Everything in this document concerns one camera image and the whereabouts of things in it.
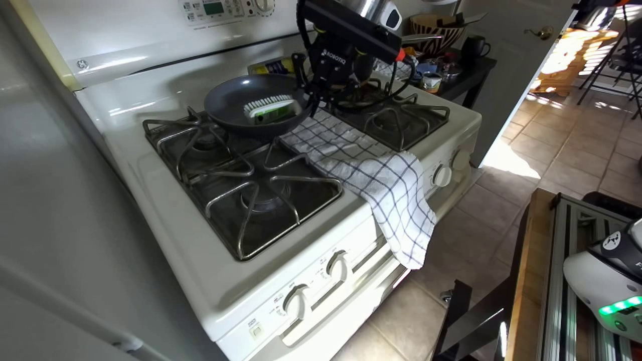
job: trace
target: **black frying pan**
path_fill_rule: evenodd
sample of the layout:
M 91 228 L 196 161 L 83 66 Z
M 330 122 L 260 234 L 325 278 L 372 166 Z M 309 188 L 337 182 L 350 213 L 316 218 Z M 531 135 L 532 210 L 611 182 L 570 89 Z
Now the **black frying pan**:
M 205 96 L 205 110 L 220 125 L 261 140 L 290 131 L 309 115 L 306 91 L 290 76 L 242 76 Z

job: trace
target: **dish towel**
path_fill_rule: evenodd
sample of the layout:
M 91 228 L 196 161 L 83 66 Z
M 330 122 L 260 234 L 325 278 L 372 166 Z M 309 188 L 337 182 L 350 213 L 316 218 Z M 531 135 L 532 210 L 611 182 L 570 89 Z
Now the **dish towel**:
M 323 110 L 282 140 L 364 197 L 399 262 L 422 269 L 436 213 L 423 198 L 415 153 L 395 151 Z

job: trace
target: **appliance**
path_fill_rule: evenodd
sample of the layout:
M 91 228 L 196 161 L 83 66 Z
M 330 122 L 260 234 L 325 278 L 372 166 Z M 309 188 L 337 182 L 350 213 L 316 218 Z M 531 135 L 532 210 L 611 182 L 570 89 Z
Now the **appliance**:
M 328 359 L 403 281 L 408 269 L 364 198 L 279 140 L 255 145 L 201 122 L 216 84 L 303 49 L 293 0 L 13 0 L 13 9 L 67 84 L 67 100 L 129 187 L 201 326 L 227 357 Z M 394 141 L 419 158 L 439 218 L 470 187 L 479 114 L 423 89 L 402 96 L 415 103 L 387 102 L 382 111 L 405 119 L 374 115 L 372 134 L 399 128 Z M 320 108 L 316 119 L 362 134 L 360 118 L 343 119 L 332 108 Z M 423 137 L 405 137 L 405 125 Z M 216 161 L 211 148 L 223 148 Z M 211 182 L 210 172 L 238 177 L 248 191 L 232 200 L 229 185 Z M 309 188 L 282 182 L 298 177 L 312 180 Z M 283 216 L 276 228 L 242 221 L 273 208 Z
M 565 277 L 604 328 L 642 342 L 642 221 L 568 256 Z

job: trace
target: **stove control panel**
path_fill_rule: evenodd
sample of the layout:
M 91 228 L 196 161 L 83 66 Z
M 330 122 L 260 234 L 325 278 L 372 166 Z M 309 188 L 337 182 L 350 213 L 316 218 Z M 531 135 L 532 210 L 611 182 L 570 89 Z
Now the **stove control panel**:
M 178 4 L 191 27 L 210 27 L 270 15 L 277 7 L 277 0 L 179 0 Z

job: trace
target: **white gas stove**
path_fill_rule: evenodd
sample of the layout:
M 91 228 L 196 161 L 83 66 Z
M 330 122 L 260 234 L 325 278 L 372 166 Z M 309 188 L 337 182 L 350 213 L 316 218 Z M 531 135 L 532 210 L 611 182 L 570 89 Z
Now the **white gas stove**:
M 250 64 L 302 49 L 298 35 L 285 35 L 293 32 L 293 1 L 232 1 L 245 7 L 238 18 L 229 1 L 223 7 L 229 15 L 220 18 L 201 15 L 210 1 L 162 1 L 156 9 L 143 0 L 122 1 L 117 9 L 114 4 L 67 1 L 76 6 L 85 26 L 107 26 L 105 12 L 145 19 L 135 26 L 119 18 L 88 40 L 79 35 L 83 23 L 76 23 L 79 32 L 60 23 L 62 4 L 57 12 L 49 12 L 44 0 L 14 4 L 22 19 L 39 18 L 30 23 L 33 35 L 41 47 L 49 45 L 44 52 L 53 68 L 125 178 L 208 335 L 232 359 L 332 357 L 408 275 L 380 234 L 368 202 L 340 187 L 299 225 L 276 231 L 272 244 L 236 254 L 238 244 L 214 225 L 225 216 L 233 223 L 236 215 L 223 215 L 227 204 L 200 206 L 182 182 L 183 172 L 178 177 L 162 149 L 159 153 L 162 135 L 154 137 L 143 125 L 149 119 L 160 125 L 186 122 L 188 108 L 201 111 L 216 84 L 248 73 Z M 132 38 L 117 34 L 132 27 Z M 190 57 L 242 44 L 250 45 Z M 482 115 L 423 89 L 405 89 L 403 96 L 450 110 L 431 134 L 405 145 L 422 161 L 425 197 L 439 218 L 470 187 L 470 155 Z M 348 125 L 350 119 L 325 110 L 316 118 L 328 125 Z

